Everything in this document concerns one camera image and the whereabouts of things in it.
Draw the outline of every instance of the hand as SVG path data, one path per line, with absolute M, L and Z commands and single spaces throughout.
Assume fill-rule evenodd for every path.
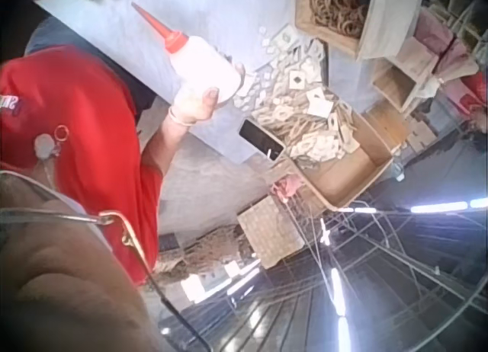
M 242 64 L 235 64 L 234 67 L 241 75 L 241 84 L 237 89 L 238 91 L 244 84 L 246 71 Z M 218 103 L 218 100 L 218 88 L 210 88 L 204 93 L 203 97 L 198 97 L 191 88 L 183 85 L 175 97 L 171 110 L 178 121 L 185 125 L 192 125 L 198 121 L 209 120 L 218 107 L 222 107 L 227 103 L 227 101 Z

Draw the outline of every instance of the bracelet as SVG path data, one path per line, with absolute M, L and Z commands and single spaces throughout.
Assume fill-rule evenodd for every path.
M 185 123 L 183 121 L 181 121 L 180 119 L 178 119 L 175 114 L 173 113 L 173 109 L 172 107 L 170 107 L 168 109 L 168 115 L 169 115 L 169 118 L 171 118 L 171 121 L 173 121 L 174 123 L 177 123 L 178 125 L 182 125 L 182 126 L 185 126 L 185 127 L 191 127 L 194 125 L 194 123 Z

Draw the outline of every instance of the logo on shirt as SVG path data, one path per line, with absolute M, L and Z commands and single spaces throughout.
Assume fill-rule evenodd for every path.
M 18 97 L 16 95 L 1 95 L 0 94 L 0 110 L 7 108 L 14 110 L 17 107 Z

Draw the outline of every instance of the table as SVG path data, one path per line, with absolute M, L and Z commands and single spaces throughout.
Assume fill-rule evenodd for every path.
M 171 28 L 198 35 L 248 71 L 265 65 L 270 56 L 261 46 L 258 29 L 269 37 L 294 20 L 295 0 L 38 0 L 100 51 L 136 76 L 168 102 L 180 86 L 162 38 L 131 6 L 136 2 Z M 191 132 L 235 163 L 257 152 L 238 135 L 244 114 L 232 103 Z

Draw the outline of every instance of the eyeglasses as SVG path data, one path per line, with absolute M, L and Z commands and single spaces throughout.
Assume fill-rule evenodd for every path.
M 46 191 L 36 182 L 29 181 L 29 184 L 36 184 L 37 188 Z M 97 216 L 79 214 L 79 213 L 60 213 L 52 210 L 39 210 L 29 208 L 10 207 L 0 209 L 0 224 L 21 224 L 32 222 L 80 222 L 84 224 L 92 224 L 96 226 L 108 226 L 120 222 L 122 225 L 121 242 L 126 247 L 132 249 L 137 256 L 140 264 L 143 266 L 147 279 L 159 296 L 161 303 L 178 319 L 181 324 L 188 329 L 194 338 L 200 341 L 207 351 L 212 351 L 212 347 L 201 335 L 188 323 L 188 321 L 179 313 L 173 304 L 166 298 L 165 294 L 159 288 L 157 282 L 154 280 L 151 270 L 146 261 L 143 247 L 140 245 L 139 239 L 133 230 L 129 220 L 119 211 L 107 210 L 101 211 Z

